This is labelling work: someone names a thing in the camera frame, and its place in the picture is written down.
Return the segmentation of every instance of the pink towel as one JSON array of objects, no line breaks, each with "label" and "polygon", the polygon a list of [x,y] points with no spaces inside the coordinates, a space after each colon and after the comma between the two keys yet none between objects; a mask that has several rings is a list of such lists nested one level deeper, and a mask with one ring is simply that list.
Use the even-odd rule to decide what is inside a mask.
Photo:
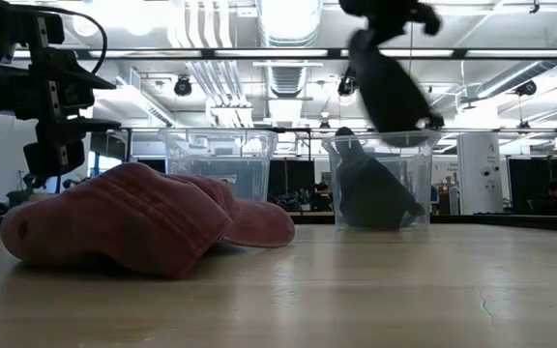
[{"label": "pink towel", "polygon": [[219,240],[283,247],[294,231],[283,209],[236,200],[220,180],[125,163],[11,209],[1,238],[12,255],[33,264],[78,265],[104,255],[146,275],[180,277]]}]

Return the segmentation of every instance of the clear plastic bin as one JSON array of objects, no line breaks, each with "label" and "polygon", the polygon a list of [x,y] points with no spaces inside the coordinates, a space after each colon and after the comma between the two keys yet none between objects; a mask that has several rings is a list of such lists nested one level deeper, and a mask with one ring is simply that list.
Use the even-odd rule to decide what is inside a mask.
[{"label": "clear plastic bin", "polygon": [[337,227],[427,229],[431,152],[438,139],[427,130],[326,139]]},{"label": "clear plastic bin", "polygon": [[270,160],[278,137],[267,130],[166,129],[168,174],[201,175],[227,181],[238,198],[266,201]]}]

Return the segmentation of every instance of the person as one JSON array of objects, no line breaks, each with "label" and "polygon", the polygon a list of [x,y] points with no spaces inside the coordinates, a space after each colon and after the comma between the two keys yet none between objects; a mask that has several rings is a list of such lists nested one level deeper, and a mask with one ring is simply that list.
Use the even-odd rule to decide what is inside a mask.
[{"label": "person", "polygon": [[[347,127],[336,133],[353,134]],[[338,141],[337,151],[341,158],[337,168],[338,208],[348,226],[397,230],[425,213],[407,188],[384,164],[367,155],[357,139]]]},{"label": "person", "polygon": [[557,215],[557,179],[549,182],[547,194],[542,195],[535,201],[534,210],[539,215]]}]

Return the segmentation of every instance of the table surface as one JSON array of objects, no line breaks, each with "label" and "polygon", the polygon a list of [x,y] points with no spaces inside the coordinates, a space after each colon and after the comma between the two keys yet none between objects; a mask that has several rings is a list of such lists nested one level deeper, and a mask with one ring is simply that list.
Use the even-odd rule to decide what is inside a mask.
[{"label": "table surface", "polygon": [[433,225],[217,247],[183,280],[27,269],[0,347],[557,347],[557,232]]}]

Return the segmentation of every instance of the wooden table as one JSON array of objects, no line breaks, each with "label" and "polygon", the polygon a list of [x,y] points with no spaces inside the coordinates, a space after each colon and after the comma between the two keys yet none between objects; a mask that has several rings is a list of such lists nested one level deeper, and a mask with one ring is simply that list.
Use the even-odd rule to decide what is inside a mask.
[{"label": "wooden table", "polygon": [[0,244],[0,347],[557,347],[557,232],[302,226],[179,281],[27,270]]}]

